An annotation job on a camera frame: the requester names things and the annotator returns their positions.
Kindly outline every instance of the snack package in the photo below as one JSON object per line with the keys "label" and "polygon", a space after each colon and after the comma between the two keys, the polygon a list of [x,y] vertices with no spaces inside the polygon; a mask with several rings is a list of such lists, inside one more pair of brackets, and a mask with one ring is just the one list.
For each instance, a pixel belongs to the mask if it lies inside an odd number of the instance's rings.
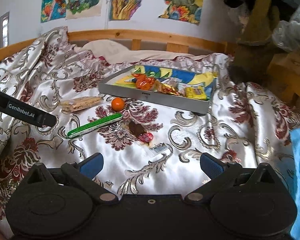
{"label": "snack package", "polygon": [[97,106],[103,102],[101,97],[82,97],[67,101],[61,101],[62,110],[66,113],[72,113],[83,109]]}
{"label": "snack package", "polygon": [[[198,84],[197,86],[202,86],[204,87],[204,83],[200,83]],[[186,91],[185,89],[186,88],[189,88],[189,87],[193,87],[192,85],[188,85],[188,84],[184,84],[184,83],[179,83],[178,84],[178,92],[183,95],[184,97],[186,96]]]}
{"label": "snack package", "polygon": [[167,78],[166,80],[160,82],[173,87],[175,90],[178,90],[178,84],[182,82],[182,80],[179,78]]}
{"label": "snack package", "polygon": [[181,96],[181,94],[176,90],[175,87],[163,84],[159,81],[156,81],[155,89],[157,92],[168,94],[168,95],[175,95],[175,96]]}
{"label": "snack package", "polygon": [[132,74],[137,79],[136,87],[141,90],[151,90],[155,83],[155,78],[147,77],[145,74]]}
{"label": "snack package", "polygon": [[204,92],[202,86],[187,87],[185,88],[185,93],[187,98],[193,98],[197,100],[208,100],[206,93]]}

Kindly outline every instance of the blue gripper pad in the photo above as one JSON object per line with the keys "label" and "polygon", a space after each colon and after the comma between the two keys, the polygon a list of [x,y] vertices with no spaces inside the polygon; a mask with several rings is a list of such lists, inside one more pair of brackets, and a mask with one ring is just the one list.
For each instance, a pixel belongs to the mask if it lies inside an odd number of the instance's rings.
{"label": "blue gripper pad", "polygon": [[214,179],[225,171],[227,165],[208,153],[202,153],[200,167],[210,179]]}
{"label": "blue gripper pad", "polygon": [[103,156],[102,154],[94,154],[87,158],[85,161],[79,163],[79,171],[89,179],[93,179],[102,171]]}

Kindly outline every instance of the red wrapper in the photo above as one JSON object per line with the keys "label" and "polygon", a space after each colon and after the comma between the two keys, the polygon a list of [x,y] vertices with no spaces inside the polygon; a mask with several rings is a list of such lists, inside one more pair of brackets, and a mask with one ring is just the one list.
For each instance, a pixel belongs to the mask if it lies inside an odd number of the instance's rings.
{"label": "red wrapper", "polygon": [[138,140],[143,143],[149,143],[153,140],[153,134],[150,132],[146,132],[143,135],[138,137]]}

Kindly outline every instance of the metal tray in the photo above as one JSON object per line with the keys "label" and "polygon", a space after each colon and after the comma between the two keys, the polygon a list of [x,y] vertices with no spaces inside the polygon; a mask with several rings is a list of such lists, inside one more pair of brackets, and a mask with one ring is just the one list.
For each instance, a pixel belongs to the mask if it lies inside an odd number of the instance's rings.
{"label": "metal tray", "polygon": [[210,100],[202,101],[202,100],[178,97],[174,95],[167,95],[167,94],[162,94],[162,93],[157,93],[152,91],[144,91],[136,88],[126,88],[126,87],[107,84],[115,77],[124,73],[128,73],[134,67],[135,67],[134,65],[130,66],[101,80],[98,83],[99,92],[103,94],[121,97],[121,98],[131,98],[131,99],[146,101],[146,102],[159,104],[163,106],[170,106],[170,107],[191,111],[203,115],[207,113],[209,105],[212,103],[212,98],[214,95],[214,91],[216,89],[215,86],[213,87]]}

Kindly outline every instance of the orange candy wrapper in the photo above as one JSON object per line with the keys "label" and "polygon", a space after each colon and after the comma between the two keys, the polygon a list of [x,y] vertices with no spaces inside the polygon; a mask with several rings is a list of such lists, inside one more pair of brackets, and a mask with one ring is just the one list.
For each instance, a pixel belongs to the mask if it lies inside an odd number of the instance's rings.
{"label": "orange candy wrapper", "polygon": [[136,87],[141,90],[150,90],[156,79],[153,77],[147,77],[145,74],[132,74],[137,79]]}

